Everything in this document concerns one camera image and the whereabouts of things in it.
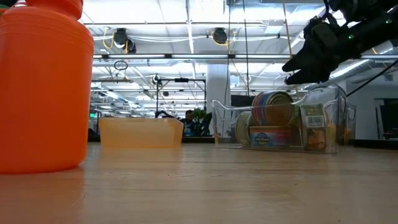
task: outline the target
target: person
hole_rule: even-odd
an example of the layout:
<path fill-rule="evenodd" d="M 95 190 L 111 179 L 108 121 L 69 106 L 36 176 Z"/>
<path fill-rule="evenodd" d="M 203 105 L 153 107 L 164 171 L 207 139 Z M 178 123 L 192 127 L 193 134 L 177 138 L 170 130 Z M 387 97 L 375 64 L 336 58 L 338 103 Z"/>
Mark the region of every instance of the person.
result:
<path fill-rule="evenodd" d="M 159 115 L 164 114 L 162 116 L 162 118 L 175 118 L 171 115 L 169 115 L 168 113 L 166 113 L 165 111 L 158 111 L 155 114 L 155 117 L 159 117 Z M 181 121 L 184 124 L 184 132 L 183 135 L 186 137 L 192 137 L 195 135 L 195 133 L 193 132 L 194 129 L 194 122 L 192 121 L 193 119 L 193 111 L 192 110 L 187 110 L 185 112 L 185 118 L 182 119 L 178 119 L 179 121 Z"/>

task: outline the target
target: wooden table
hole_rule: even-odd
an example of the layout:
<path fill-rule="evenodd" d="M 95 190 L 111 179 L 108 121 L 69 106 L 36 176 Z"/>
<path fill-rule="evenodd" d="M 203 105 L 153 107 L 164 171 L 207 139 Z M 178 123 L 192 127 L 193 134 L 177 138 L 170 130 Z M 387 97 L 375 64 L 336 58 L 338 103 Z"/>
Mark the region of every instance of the wooden table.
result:
<path fill-rule="evenodd" d="M 79 169 L 0 175 L 0 223 L 396 224 L 398 152 L 90 144 Z"/>

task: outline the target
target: wall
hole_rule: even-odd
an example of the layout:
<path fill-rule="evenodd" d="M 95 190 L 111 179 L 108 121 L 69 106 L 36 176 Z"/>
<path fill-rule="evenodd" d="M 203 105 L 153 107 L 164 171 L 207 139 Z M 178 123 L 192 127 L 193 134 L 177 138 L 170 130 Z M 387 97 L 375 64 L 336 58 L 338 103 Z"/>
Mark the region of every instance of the wall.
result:
<path fill-rule="evenodd" d="M 348 85 L 348 93 L 358 85 Z M 348 98 L 356 106 L 356 139 L 378 139 L 375 99 L 398 98 L 398 86 L 371 85 L 365 86 Z"/>

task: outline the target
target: robotic arm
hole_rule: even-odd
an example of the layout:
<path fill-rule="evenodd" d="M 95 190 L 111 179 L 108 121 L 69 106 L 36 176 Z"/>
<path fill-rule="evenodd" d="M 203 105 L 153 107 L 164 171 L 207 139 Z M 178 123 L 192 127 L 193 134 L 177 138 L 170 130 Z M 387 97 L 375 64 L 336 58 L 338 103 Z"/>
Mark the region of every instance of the robotic arm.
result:
<path fill-rule="evenodd" d="M 398 0 L 324 2 L 326 13 L 311 19 L 304 28 L 303 49 L 282 67 L 284 72 L 300 70 L 286 78 L 287 85 L 326 82 L 340 63 L 360 58 L 363 52 L 388 40 L 398 46 Z M 340 10 L 347 23 L 340 27 L 329 7 Z M 349 28 L 348 23 L 354 21 L 359 23 Z"/>

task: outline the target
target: ceiling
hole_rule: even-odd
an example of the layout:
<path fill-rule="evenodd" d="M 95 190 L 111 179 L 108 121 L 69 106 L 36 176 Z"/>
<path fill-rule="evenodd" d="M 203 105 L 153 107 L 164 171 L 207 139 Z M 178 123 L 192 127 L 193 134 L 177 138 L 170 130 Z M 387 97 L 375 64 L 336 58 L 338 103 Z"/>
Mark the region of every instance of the ceiling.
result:
<path fill-rule="evenodd" d="M 80 22 L 87 26 L 95 39 L 95 54 L 124 54 L 123 50 L 112 45 L 112 36 L 117 28 L 127 28 L 129 37 L 137 47 L 137 54 L 224 55 L 229 50 L 231 54 L 288 55 L 288 39 L 291 52 L 297 53 L 303 46 L 303 28 L 310 18 L 323 13 L 324 5 L 321 0 L 285 2 L 287 27 L 284 23 L 284 7 L 282 1 L 278 0 L 245 0 L 246 13 L 243 13 L 242 0 L 235 0 L 231 7 L 226 7 L 223 0 L 85 0 Z M 340 24 L 345 23 L 340 12 L 336 12 L 335 17 Z M 222 27 L 230 34 L 229 49 L 225 45 L 215 44 L 211 38 L 216 27 Z M 390 48 L 391 45 L 387 43 L 375 50 L 381 54 Z M 116 111 L 121 116 L 154 115 L 156 92 L 152 79 L 155 75 L 160 78 L 206 79 L 208 64 L 227 64 L 226 59 L 217 58 L 189 60 L 142 56 L 125 60 L 128 68 L 117 71 L 114 68 L 116 61 L 111 58 L 94 61 L 91 109 Z M 284 78 L 289 74 L 281 69 L 286 61 L 286 58 L 277 57 L 267 60 L 250 59 L 248 66 L 246 59 L 230 61 L 229 72 L 234 80 L 231 94 L 246 94 L 247 67 L 250 89 L 258 92 L 286 89 Z M 352 75 L 358 69 L 366 72 L 380 64 L 368 66 L 370 62 L 366 62 L 350 68 L 355 63 L 357 62 L 342 64 L 336 78 Z M 170 82 L 163 90 L 176 91 L 169 91 L 169 96 L 160 94 L 163 103 L 160 108 L 179 116 L 183 116 L 187 109 L 201 108 L 204 99 L 202 88 L 202 83 Z M 108 89 L 114 91 L 105 94 L 99 92 Z"/>

